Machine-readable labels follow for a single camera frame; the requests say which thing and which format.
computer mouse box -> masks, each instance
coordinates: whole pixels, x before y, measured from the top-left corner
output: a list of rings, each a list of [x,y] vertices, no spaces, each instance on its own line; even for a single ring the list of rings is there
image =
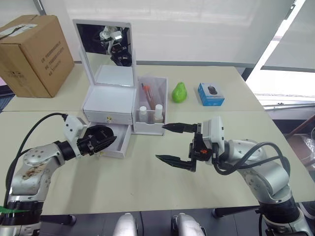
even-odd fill
[[[221,106],[224,101],[221,89],[215,83],[200,83],[198,93],[204,106]]]

beige table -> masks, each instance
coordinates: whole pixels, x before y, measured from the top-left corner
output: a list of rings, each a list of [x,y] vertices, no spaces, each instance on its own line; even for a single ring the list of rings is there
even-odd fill
[[[4,177],[18,146],[41,117],[50,112],[3,112],[1,124],[0,201]],[[82,116],[81,112],[69,112]],[[226,139],[253,139],[276,143],[291,163],[290,185],[296,201],[315,199],[315,185],[296,155],[265,112],[169,112],[169,122],[194,123],[220,115]],[[63,120],[42,123],[27,147],[63,141]],[[170,154],[187,158],[192,134],[166,132],[165,136],[132,135],[125,159],[85,156],[72,159],[53,175],[43,214],[98,213],[203,207],[256,205],[238,173],[220,176],[199,162],[197,172],[172,168],[155,158]]]
[[[169,110],[190,111],[263,111],[254,94],[234,67],[225,66],[137,66],[138,75],[169,78]],[[178,82],[185,82],[188,97],[182,104],[171,100],[171,92]],[[215,82],[225,96],[220,107],[204,107],[197,88],[200,82]],[[76,64],[54,98],[14,97],[4,111],[79,111],[82,108],[89,81],[81,64]]]

white bottle cap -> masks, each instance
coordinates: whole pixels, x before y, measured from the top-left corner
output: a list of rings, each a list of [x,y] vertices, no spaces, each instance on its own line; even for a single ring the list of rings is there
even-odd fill
[[[140,107],[140,114],[145,115],[147,113],[147,108],[145,106]]]
[[[156,111],[154,113],[156,118],[163,118],[162,116],[163,106],[161,104],[156,105]]]

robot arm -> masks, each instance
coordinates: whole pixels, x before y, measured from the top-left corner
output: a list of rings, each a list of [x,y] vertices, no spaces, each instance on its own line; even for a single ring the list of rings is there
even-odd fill
[[[46,199],[51,176],[67,160],[93,155],[111,145],[116,136],[103,125],[87,128],[79,118],[67,116],[63,133],[67,141],[35,147],[23,156],[23,165],[14,175],[1,215],[0,236],[36,236],[40,215]]]
[[[173,123],[163,128],[177,133],[194,133],[194,139],[189,146],[190,161],[170,155],[157,155],[161,161],[192,172],[196,170],[197,160],[214,165],[221,175],[238,171],[258,200],[270,235],[313,235],[288,185],[288,161],[275,144],[257,144],[249,140],[227,142],[224,140],[224,126],[220,117],[204,122],[203,126],[200,123]],[[264,145],[274,147],[279,156],[267,158],[262,148]],[[273,161],[275,159],[280,159],[283,167]]]

